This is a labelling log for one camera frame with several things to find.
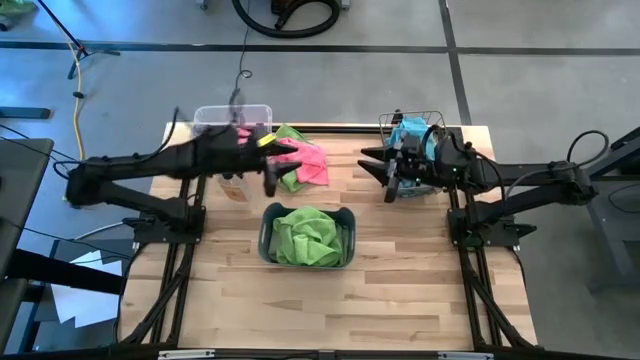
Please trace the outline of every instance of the green cloth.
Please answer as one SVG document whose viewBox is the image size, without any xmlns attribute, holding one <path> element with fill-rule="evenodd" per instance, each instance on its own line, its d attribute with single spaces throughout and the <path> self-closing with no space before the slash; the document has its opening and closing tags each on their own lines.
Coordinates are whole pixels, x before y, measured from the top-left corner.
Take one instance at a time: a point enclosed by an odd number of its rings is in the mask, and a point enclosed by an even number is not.
<svg viewBox="0 0 640 360">
<path fill-rule="evenodd" d="M 344 263 L 343 229 L 329 215 L 310 206 L 273 220 L 280 241 L 280 264 L 340 266 Z"/>
<path fill-rule="evenodd" d="M 304 135 L 298 132 L 298 130 L 292 128 L 287 124 L 282 124 L 278 128 L 278 131 L 276 131 L 276 138 L 282 139 L 285 137 L 311 144 L 309 140 L 304 137 Z M 284 174 L 284 176 L 280 180 L 280 184 L 282 184 L 287 190 L 289 190 L 289 192 L 296 192 L 304 187 L 304 184 L 301 184 L 298 181 L 298 174 L 296 174 L 295 170 Z"/>
<path fill-rule="evenodd" d="M 2 15 L 26 14 L 35 9 L 36 9 L 36 5 L 31 1 L 0 0 L 0 14 Z"/>
</svg>

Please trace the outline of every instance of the gray basket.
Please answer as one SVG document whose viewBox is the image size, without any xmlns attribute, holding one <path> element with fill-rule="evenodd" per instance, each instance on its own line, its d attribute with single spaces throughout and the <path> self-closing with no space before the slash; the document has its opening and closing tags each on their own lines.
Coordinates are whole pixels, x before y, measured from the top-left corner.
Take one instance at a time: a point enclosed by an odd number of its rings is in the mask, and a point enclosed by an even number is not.
<svg viewBox="0 0 640 360">
<path fill-rule="evenodd" d="M 336 224 L 342 226 L 348 233 L 347 240 L 344 244 L 346 259 L 341 266 L 300 266 L 280 264 L 275 260 L 272 260 L 269 256 L 269 245 L 271 245 L 271 235 L 273 234 L 273 220 L 279 217 L 287 216 L 294 210 L 296 209 L 285 208 L 280 203 L 273 203 L 264 210 L 264 215 L 262 216 L 262 227 L 260 228 L 260 238 L 258 239 L 258 253 L 264 261 L 281 266 L 329 270 L 342 269 L 349 265 L 349 263 L 351 263 L 356 250 L 356 218 L 351 210 L 345 207 L 340 208 L 338 211 L 323 211 L 323 213 L 329 215 L 329 217 L 332 218 L 336 222 Z"/>
</svg>

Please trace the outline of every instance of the wire basket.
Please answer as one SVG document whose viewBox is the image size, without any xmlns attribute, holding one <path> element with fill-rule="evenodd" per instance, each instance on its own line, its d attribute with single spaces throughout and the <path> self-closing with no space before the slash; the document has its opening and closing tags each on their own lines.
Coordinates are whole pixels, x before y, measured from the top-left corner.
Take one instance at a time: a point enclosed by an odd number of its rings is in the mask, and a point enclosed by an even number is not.
<svg viewBox="0 0 640 360">
<path fill-rule="evenodd" d="M 440 111 L 425 110 L 425 111 L 402 111 L 400 109 L 392 113 L 381 114 L 378 117 L 378 124 L 380 126 L 380 140 L 383 145 L 387 144 L 387 139 L 391 136 L 393 129 L 399 126 L 405 118 L 422 118 L 427 125 L 437 125 L 443 131 L 439 134 L 446 133 L 446 123 L 444 116 Z M 436 133 L 432 133 L 433 141 L 437 143 L 439 137 Z M 410 180 L 403 180 L 401 186 L 398 188 L 399 197 L 416 197 L 430 194 L 437 194 L 441 191 L 440 188 L 436 188 L 429 185 L 410 186 Z"/>
</svg>

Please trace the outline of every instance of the wooden table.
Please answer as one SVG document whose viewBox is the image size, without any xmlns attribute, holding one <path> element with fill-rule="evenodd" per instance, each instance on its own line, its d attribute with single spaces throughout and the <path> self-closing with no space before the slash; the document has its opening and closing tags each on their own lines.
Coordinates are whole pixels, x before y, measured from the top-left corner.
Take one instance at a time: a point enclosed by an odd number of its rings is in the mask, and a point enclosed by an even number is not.
<svg viewBox="0 0 640 360">
<path fill-rule="evenodd" d="M 493 157 L 485 126 L 462 127 L 465 141 Z M 171 143 L 188 140 L 187 125 Z M 457 251 L 445 226 L 446 194 L 383 202 L 384 190 L 356 161 L 378 146 L 375 135 L 309 135 L 327 153 L 330 185 L 265 197 L 262 177 L 247 177 L 250 203 L 229 200 L 215 178 L 207 182 L 207 223 L 196 247 L 180 337 L 181 347 L 360 350 L 472 348 Z M 177 196 L 180 182 L 153 180 L 151 193 Z M 496 192 L 479 198 L 492 200 Z M 318 271 L 265 263 L 257 253 L 262 213 L 287 207 L 350 208 L 356 215 L 356 254 L 345 270 Z M 150 245 L 132 266 L 122 302 L 120 334 L 146 315 L 160 288 L 167 246 Z M 527 294 L 514 255 L 488 248 L 496 302 L 535 343 Z M 170 303 L 165 317 L 169 329 Z M 489 331 L 480 306 L 485 339 Z"/>
</svg>

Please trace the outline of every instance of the concrete floor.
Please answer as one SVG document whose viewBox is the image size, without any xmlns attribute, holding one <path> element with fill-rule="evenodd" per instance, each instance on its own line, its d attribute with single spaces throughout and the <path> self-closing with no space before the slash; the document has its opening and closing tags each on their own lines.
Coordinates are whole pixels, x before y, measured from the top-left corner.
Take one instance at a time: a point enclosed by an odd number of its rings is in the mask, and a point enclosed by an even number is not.
<svg viewBox="0 0 640 360">
<path fill-rule="evenodd" d="M 213 0 L 203 13 L 171 0 L 50 1 L 81 39 L 175 44 L 240 44 L 244 24 L 228 1 Z M 273 22 L 266 0 L 252 0 L 252 14 Z M 352 10 L 318 37 L 274 41 L 251 33 L 250 44 L 444 46 L 437 0 L 352 0 Z M 640 47 L 633 0 L 450 0 L 458 46 Z M 292 27 L 326 14 L 303 7 Z M 0 41 L 60 42 L 43 11 L 25 17 Z M 88 96 L 81 126 L 89 155 L 150 151 L 160 141 L 171 110 L 189 120 L 204 105 L 228 102 L 239 53 L 124 52 L 96 55 L 83 64 Z M 460 56 L 474 125 L 488 125 L 501 162 L 541 162 L 565 157 L 569 141 L 598 129 L 612 139 L 638 126 L 638 57 Z M 75 81 L 66 80 L 68 51 L 0 49 L 0 104 L 48 107 L 49 120 L 3 120 L 33 137 L 49 137 L 56 149 L 77 155 L 71 123 Z M 275 121 L 374 123 L 379 113 L 438 109 L 460 124 L 446 54 L 248 53 L 254 76 L 242 82 L 248 103 L 273 108 Z M 578 156 L 600 147 L 585 141 Z M 70 209 L 61 179 L 49 170 L 28 226 L 74 236 L 131 213 L 109 206 Z M 129 183 L 148 190 L 150 181 Z M 640 297 L 613 291 L 591 295 L 585 284 L 605 271 L 587 211 L 549 206 L 522 214 L 539 230 L 523 240 L 528 295 L 540 344 L 553 350 L 640 357 Z M 128 234 L 109 234 L 111 238 Z M 25 233 L 21 247 L 46 253 L 50 241 Z M 63 324 L 65 331 L 72 326 Z M 37 342 L 60 332 L 51 324 Z M 110 324 L 74 333 L 64 346 L 106 344 Z"/>
</svg>

